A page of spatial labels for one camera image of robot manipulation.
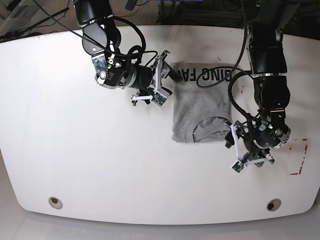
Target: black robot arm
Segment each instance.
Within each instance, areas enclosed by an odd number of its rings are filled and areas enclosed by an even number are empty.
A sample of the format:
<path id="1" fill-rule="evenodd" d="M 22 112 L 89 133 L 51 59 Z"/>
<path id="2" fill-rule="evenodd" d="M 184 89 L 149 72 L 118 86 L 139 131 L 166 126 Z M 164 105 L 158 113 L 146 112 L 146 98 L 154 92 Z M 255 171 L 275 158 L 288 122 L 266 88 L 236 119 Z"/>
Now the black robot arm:
<path id="1" fill-rule="evenodd" d="M 137 94 L 131 98 L 134 106 L 137 101 L 142 100 L 161 107 L 172 94 L 162 86 L 162 78 L 170 76 L 174 81 L 181 81 L 181 77 L 165 62 L 169 51 L 156 56 L 151 67 L 141 65 L 147 44 L 144 35 L 134 24 L 114 16 L 108 0 L 73 2 L 83 37 L 90 40 L 82 39 L 82 46 L 91 55 L 97 84 L 108 89 L 137 89 Z M 130 25 L 139 35 L 141 45 L 133 46 L 127 54 L 121 53 L 121 33 L 115 25 L 115 20 Z"/>
<path id="2" fill-rule="evenodd" d="M 285 108 L 290 101 L 290 91 L 287 78 L 282 75 L 288 71 L 282 29 L 301 3 L 313 1 L 263 0 L 257 16 L 248 24 L 247 47 L 251 71 L 236 74 L 228 89 L 232 105 L 246 118 L 245 123 L 229 123 L 231 131 L 225 138 L 227 148 L 237 145 L 238 138 L 242 138 L 247 149 L 247 153 L 243 157 L 238 156 L 232 166 L 238 173 L 249 164 L 258 167 L 262 167 L 265 161 L 273 164 L 275 160 L 270 148 L 279 148 L 289 140 L 291 130 L 285 123 Z M 253 80 L 254 99 L 259 107 L 256 117 L 244 111 L 232 96 L 235 81 L 244 75 L 249 75 Z"/>

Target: black cable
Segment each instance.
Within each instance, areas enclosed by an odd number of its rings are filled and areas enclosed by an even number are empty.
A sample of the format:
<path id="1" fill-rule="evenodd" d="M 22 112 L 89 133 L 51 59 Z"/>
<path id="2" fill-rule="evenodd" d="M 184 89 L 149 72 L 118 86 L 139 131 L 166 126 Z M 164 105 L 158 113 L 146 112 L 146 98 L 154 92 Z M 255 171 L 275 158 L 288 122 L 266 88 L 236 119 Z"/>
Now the black cable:
<path id="1" fill-rule="evenodd" d="M 216 70 L 216 69 L 234 69 L 234 66 L 216 66 L 216 67 L 210 68 L 210 69 L 208 69 L 208 70 L 206 70 L 206 71 L 203 71 L 203 72 L 196 78 L 196 81 L 195 81 L 196 85 L 197 85 L 199 88 L 208 89 L 208 88 L 212 88 L 212 87 L 214 87 L 214 86 L 217 86 L 218 84 L 220 84 L 220 83 L 222 83 L 223 81 L 225 81 L 226 77 L 224 77 L 223 79 L 219 80 L 218 82 L 216 82 L 216 83 L 214 83 L 214 84 L 211 84 L 211 85 L 208 85 L 208 86 L 201 86 L 201 85 L 199 84 L 200 78 L 201 78 L 203 75 L 207 74 L 207 73 L 210 72 L 210 71 Z M 244 71 L 244 70 L 242 70 L 242 69 L 240 69 L 240 68 L 238 68 L 238 67 L 236 67 L 235 70 L 239 70 L 240 72 L 243 72 L 243 73 L 247 74 L 246 71 Z"/>
<path id="2" fill-rule="evenodd" d="M 146 50 L 147 43 L 146 43 L 145 36 L 140 31 L 140 29 L 136 25 L 134 25 L 132 22 L 128 21 L 127 19 L 124 19 L 124 18 L 121 18 L 121 17 L 118 17 L 118 16 L 113 16 L 113 19 L 129 25 L 130 27 L 132 27 L 135 30 L 135 32 L 139 35 L 139 37 L 141 39 L 142 50 L 144 52 Z"/>
<path id="3" fill-rule="evenodd" d="M 231 69 L 231 71 L 226 75 L 224 76 L 223 79 L 221 79 L 220 81 L 212 84 L 212 85 L 209 85 L 209 86 L 201 86 L 199 85 L 198 83 L 198 78 L 197 78 L 197 86 L 199 88 L 212 88 L 214 86 L 217 86 L 218 84 L 222 83 L 223 81 L 227 80 L 231 75 L 232 73 L 237 69 L 243 55 L 244 55 L 244 52 L 245 52 L 245 49 L 246 49 L 246 42 L 247 42 L 247 35 L 248 35 L 248 26 L 247 26 L 247 16 L 246 16 L 246 10 L 245 10 L 245 3 L 244 3 L 244 0 L 240 0 L 241 1 L 241 9 L 242 9 L 242 14 L 243 14 L 243 26 L 244 26 L 244 36 L 243 36 L 243 42 L 242 42 L 242 47 L 241 47 L 241 51 L 240 51 L 240 55 L 239 55 L 239 58 L 238 60 L 236 61 L 235 65 L 233 66 L 233 68 Z"/>
<path id="4" fill-rule="evenodd" d="M 264 99 L 263 99 L 262 93 L 264 92 L 266 83 L 267 83 L 267 78 L 265 79 L 265 81 L 264 81 L 264 83 L 263 83 L 263 86 L 262 86 L 262 89 L 261 89 L 261 91 L 260 91 L 260 104 L 259 104 L 259 106 L 260 106 L 259 109 L 260 109 L 260 110 L 262 110 L 263 105 L 264 105 Z"/>
<path id="5" fill-rule="evenodd" d="M 66 11 L 68 11 L 69 8 L 65 8 L 65 9 L 62 9 L 56 13 L 54 13 L 52 15 L 52 17 L 55 17 L 55 16 L 58 16 Z M 25 34 L 26 32 L 29 31 L 29 33 L 34 29 L 36 28 L 38 25 L 46 22 L 50 20 L 50 17 L 46 17 L 44 19 L 42 19 L 41 21 L 38 21 L 36 22 L 35 24 L 31 25 L 31 26 L 28 26 L 28 27 L 25 27 L 25 28 L 22 28 L 22 29 L 19 29 L 19 30 L 15 30 L 15 31 L 12 31 L 12 32 L 7 32 L 5 35 L 2 35 L 0 36 L 0 40 L 5 40 L 6 42 L 7 41 L 11 41 L 11 40 L 15 40 L 15 39 L 19 39 L 23 34 Z"/>
<path id="6" fill-rule="evenodd" d="M 110 53 L 110 54 L 114 54 L 115 56 L 118 56 L 118 57 L 123 57 L 123 58 L 127 58 L 127 57 L 137 57 L 137 56 L 141 56 L 141 53 L 133 53 L 133 54 L 119 54 L 119 53 L 115 53 L 107 48 L 105 48 L 104 46 L 102 46 L 100 43 L 98 43 L 97 41 L 95 41 L 94 39 L 92 39 L 91 37 L 87 36 L 84 34 L 84 36 L 81 36 L 80 34 L 76 33 L 75 31 L 72 31 L 70 28 L 68 28 L 67 26 L 63 25 L 62 23 L 60 23 L 59 21 L 57 21 L 54 17 L 52 17 L 49 13 L 46 12 L 46 10 L 44 10 L 40 5 L 39 3 L 37 3 L 36 0 L 32 0 L 35 5 L 38 6 L 38 8 L 43 11 L 49 18 L 51 18 L 53 21 L 55 21 L 57 24 L 59 24 L 60 26 L 62 26 L 63 28 L 67 29 L 69 32 L 73 33 L 74 35 L 78 36 L 79 38 L 82 38 L 84 40 L 86 40 L 87 42 L 105 50 L 107 53 Z"/>
<path id="7" fill-rule="evenodd" d="M 149 1 L 146 1 L 146 2 L 144 2 L 144 3 L 142 3 L 142 4 L 136 4 L 136 6 L 137 6 L 137 7 L 143 6 L 143 5 L 147 4 L 148 2 L 149 2 Z"/>
<path id="8" fill-rule="evenodd" d="M 259 117 L 259 115 L 260 115 L 260 112 L 258 111 L 258 113 L 255 116 L 253 116 L 249 121 L 247 120 L 247 121 L 243 122 L 242 125 L 247 124 L 248 122 L 251 122 L 251 121 L 255 121 L 256 122 L 256 120 Z"/>
<path id="9" fill-rule="evenodd" d="M 162 87 L 165 91 L 167 91 L 167 93 L 168 94 L 170 94 L 170 96 L 173 94 L 173 92 L 170 90 L 170 89 L 168 89 L 168 88 L 166 88 L 166 87 Z"/>
<path id="10" fill-rule="evenodd" d="M 232 88 L 233 88 L 235 82 L 236 82 L 239 78 L 241 78 L 241 77 L 243 77 L 243 76 L 245 76 L 245 75 L 250 76 L 252 79 L 254 79 L 254 78 L 253 78 L 248 72 L 246 72 L 246 71 L 241 71 L 241 72 L 237 73 L 237 74 L 231 79 L 231 81 L 230 81 L 230 83 L 229 83 L 229 86 L 228 86 L 228 97 L 229 97 L 229 100 L 230 100 L 231 104 L 234 106 L 234 108 L 235 108 L 239 113 L 241 113 L 241 114 L 245 117 L 245 119 L 246 119 L 247 121 L 250 121 L 251 118 L 252 118 L 251 114 L 250 114 L 250 113 L 247 113 L 243 108 L 241 108 L 241 107 L 236 103 L 236 101 L 235 101 L 235 99 L 234 99 L 234 97 L 233 97 L 233 95 L 232 95 Z"/>
<path id="11" fill-rule="evenodd" d="M 237 8 L 235 8 L 235 9 L 228 8 L 228 7 L 226 6 L 225 1 L 228 1 L 229 3 L 232 3 L 232 4 L 234 4 L 234 5 L 236 5 L 236 2 L 231 1 L 231 0 L 222 0 L 222 6 L 223 6 L 226 10 L 228 10 L 228 11 L 234 12 L 234 11 L 238 11 L 238 10 L 241 8 L 241 5 L 238 5 Z"/>
<path id="12" fill-rule="evenodd" d="M 157 51 L 153 51 L 153 52 L 155 53 L 155 55 L 144 65 L 145 67 L 148 66 L 158 56 Z"/>
<path id="13" fill-rule="evenodd" d="M 252 79 L 254 79 L 254 78 L 253 78 L 248 72 L 246 72 L 246 71 L 242 71 L 242 72 L 237 73 L 237 74 L 231 79 L 231 81 L 230 81 L 230 83 L 229 83 L 229 86 L 228 86 L 228 97 L 229 97 L 229 100 L 230 100 L 231 104 L 234 106 L 234 108 L 235 108 L 239 113 L 241 113 L 241 114 L 245 117 L 245 119 L 246 119 L 246 122 L 245 122 L 245 123 L 247 123 L 249 138 L 250 138 L 250 141 L 253 142 L 253 139 L 254 139 L 254 129 L 255 129 L 255 128 L 254 128 L 254 125 L 253 125 L 252 121 L 253 121 L 253 118 L 254 118 L 254 117 L 251 116 L 250 113 L 247 113 L 243 108 L 241 108 L 241 107 L 236 103 L 236 101 L 235 101 L 235 99 L 234 99 L 234 97 L 233 97 L 233 95 L 232 95 L 232 88 L 233 88 L 235 82 L 236 82 L 239 78 L 241 78 L 241 77 L 243 77 L 243 76 L 245 76 L 245 75 L 250 76 Z"/>
<path id="14" fill-rule="evenodd" d="M 67 13 L 67 11 L 69 10 L 69 8 L 68 8 L 69 3 L 70 3 L 70 0 L 68 0 L 68 2 L 66 3 L 66 6 L 65 6 L 65 9 L 67 9 L 67 10 L 63 13 L 63 16 L 60 17 L 57 21 L 59 21 L 59 20 L 61 20 L 62 18 L 65 18 L 65 17 L 66 17 L 66 13 Z M 55 25 L 55 24 L 56 24 L 56 22 L 53 22 L 53 23 L 50 24 L 50 25 L 35 26 L 33 29 L 42 28 L 42 27 L 51 27 L 51 26 L 53 26 L 53 25 Z"/>

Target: gray t-shirt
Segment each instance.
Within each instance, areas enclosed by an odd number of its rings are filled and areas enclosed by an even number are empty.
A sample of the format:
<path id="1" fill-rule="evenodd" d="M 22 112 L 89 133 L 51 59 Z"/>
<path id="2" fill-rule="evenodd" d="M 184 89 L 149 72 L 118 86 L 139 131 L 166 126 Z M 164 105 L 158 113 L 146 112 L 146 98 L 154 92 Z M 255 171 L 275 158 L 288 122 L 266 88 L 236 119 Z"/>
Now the gray t-shirt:
<path id="1" fill-rule="evenodd" d="M 183 80 L 174 84 L 173 135 L 181 143 L 205 143 L 224 139 L 230 129 L 225 125 L 230 117 L 228 85 L 224 81 L 211 88 L 199 88 L 221 80 L 230 68 L 219 68 L 228 64 L 175 63 L 175 70 Z"/>

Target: red marking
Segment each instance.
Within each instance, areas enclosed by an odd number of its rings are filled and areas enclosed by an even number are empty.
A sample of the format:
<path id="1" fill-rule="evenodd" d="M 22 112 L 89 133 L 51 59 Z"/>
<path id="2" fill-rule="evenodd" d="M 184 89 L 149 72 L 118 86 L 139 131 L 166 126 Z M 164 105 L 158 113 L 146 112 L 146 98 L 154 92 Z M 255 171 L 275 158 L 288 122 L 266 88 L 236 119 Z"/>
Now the red marking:
<path id="1" fill-rule="evenodd" d="M 302 168 L 304 167 L 304 162 L 305 161 L 302 161 L 302 163 L 301 163 L 301 167 L 300 167 L 300 170 L 299 170 L 299 175 L 301 174 Z"/>
<path id="2" fill-rule="evenodd" d="M 308 149 L 308 144 L 305 145 L 305 148 L 304 148 L 304 155 L 307 154 L 307 149 Z"/>

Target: round hole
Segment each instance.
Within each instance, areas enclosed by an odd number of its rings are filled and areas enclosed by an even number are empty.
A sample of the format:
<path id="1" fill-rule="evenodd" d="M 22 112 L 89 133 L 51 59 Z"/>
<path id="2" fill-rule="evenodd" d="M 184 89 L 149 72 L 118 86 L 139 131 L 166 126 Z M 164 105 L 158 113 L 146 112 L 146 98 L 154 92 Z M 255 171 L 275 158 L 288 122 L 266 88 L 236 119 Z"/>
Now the round hole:
<path id="1" fill-rule="evenodd" d="M 272 210 L 274 207 L 275 207 L 275 205 L 273 203 L 268 204 L 268 210 Z"/>
<path id="2" fill-rule="evenodd" d="M 51 201 L 52 201 L 54 204 L 57 204 L 57 203 L 58 203 L 58 199 L 56 199 L 56 198 L 54 198 L 54 197 L 51 198 Z"/>
<path id="3" fill-rule="evenodd" d="M 274 211 L 277 211 L 280 208 L 280 206 L 281 206 L 281 200 L 273 199 L 267 204 L 266 209 L 270 212 L 274 212 Z"/>
<path id="4" fill-rule="evenodd" d="M 62 209 L 62 207 L 63 207 L 62 202 L 56 197 L 50 197 L 49 198 L 49 204 L 54 209 Z"/>

